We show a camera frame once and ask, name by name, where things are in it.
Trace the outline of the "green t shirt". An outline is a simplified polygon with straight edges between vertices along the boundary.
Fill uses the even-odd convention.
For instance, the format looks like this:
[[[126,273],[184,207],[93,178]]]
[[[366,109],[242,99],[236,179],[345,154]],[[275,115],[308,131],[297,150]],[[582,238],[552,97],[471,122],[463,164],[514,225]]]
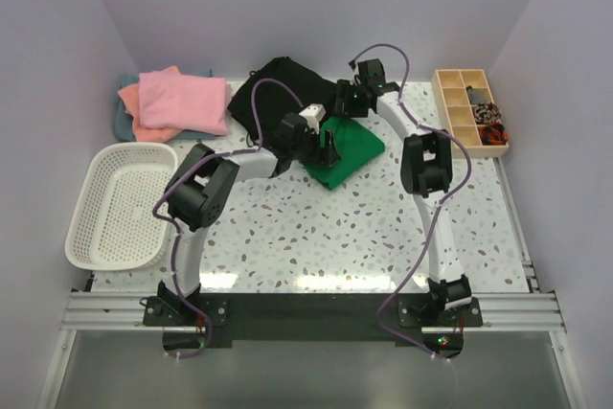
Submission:
[[[385,151],[383,141],[356,120],[333,117],[322,129],[332,132],[340,161],[331,167],[311,164],[304,164],[304,167],[313,179],[330,191]]]

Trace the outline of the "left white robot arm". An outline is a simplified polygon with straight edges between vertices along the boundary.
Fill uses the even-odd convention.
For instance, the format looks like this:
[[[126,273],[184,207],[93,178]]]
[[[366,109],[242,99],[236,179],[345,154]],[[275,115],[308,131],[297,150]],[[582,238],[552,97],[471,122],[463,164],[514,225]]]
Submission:
[[[325,168],[341,159],[334,134],[315,118],[303,114],[284,116],[270,145],[233,151],[215,151],[202,144],[189,150],[153,208],[153,215],[175,229],[170,255],[170,279],[163,287],[172,293],[166,315],[177,325],[188,325],[197,316],[199,269],[204,243],[220,218],[238,182],[275,178],[295,161]]]

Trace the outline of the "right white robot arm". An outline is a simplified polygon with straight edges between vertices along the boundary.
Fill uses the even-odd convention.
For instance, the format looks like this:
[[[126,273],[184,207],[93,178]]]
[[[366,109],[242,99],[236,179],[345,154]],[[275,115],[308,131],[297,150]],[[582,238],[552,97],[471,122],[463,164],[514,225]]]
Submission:
[[[339,80],[334,110],[338,115],[365,118],[374,112],[402,142],[400,182],[413,196],[425,232],[422,254],[415,266],[428,261],[426,312],[440,326],[449,325],[472,300],[459,262],[446,202],[452,188],[453,140],[445,130],[419,121],[402,100],[400,85],[386,79],[378,59],[352,61],[351,80]]]

